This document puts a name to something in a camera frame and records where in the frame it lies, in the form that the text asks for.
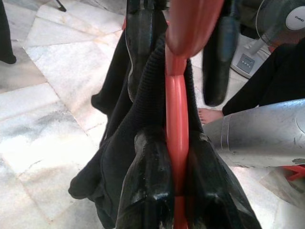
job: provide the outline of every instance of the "bare foot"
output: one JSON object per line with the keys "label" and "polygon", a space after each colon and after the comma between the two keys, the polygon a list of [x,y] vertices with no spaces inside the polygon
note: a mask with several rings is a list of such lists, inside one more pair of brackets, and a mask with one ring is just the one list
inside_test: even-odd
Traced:
{"label": "bare foot", "polygon": [[198,115],[199,115],[201,124],[207,124],[207,123],[213,122],[224,116],[222,111],[209,110],[209,109],[205,109],[205,108],[198,108]]}

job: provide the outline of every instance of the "electric fan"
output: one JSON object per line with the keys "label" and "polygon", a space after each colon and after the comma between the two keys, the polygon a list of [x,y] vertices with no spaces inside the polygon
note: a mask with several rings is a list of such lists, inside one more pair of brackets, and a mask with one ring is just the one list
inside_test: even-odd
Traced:
{"label": "electric fan", "polygon": [[268,49],[263,46],[276,48],[305,37],[305,0],[264,0],[256,15],[256,31],[260,39],[255,42],[249,43],[251,39],[241,35],[231,63],[246,78],[251,78],[268,57]]}

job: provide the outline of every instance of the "marble floor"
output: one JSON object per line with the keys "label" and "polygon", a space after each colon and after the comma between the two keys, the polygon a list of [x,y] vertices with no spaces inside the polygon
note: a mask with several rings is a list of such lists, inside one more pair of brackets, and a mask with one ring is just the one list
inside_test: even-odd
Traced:
{"label": "marble floor", "polygon": [[[102,229],[94,204],[67,189],[105,129],[90,98],[121,35],[125,1],[61,1],[66,13],[52,0],[4,0],[17,62],[0,62],[1,229]],[[192,61],[204,107],[201,55]],[[226,101],[245,83],[232,71]],[[292,187],[275,168],[232,170],[263,229],[305,228],[302,182]]]}

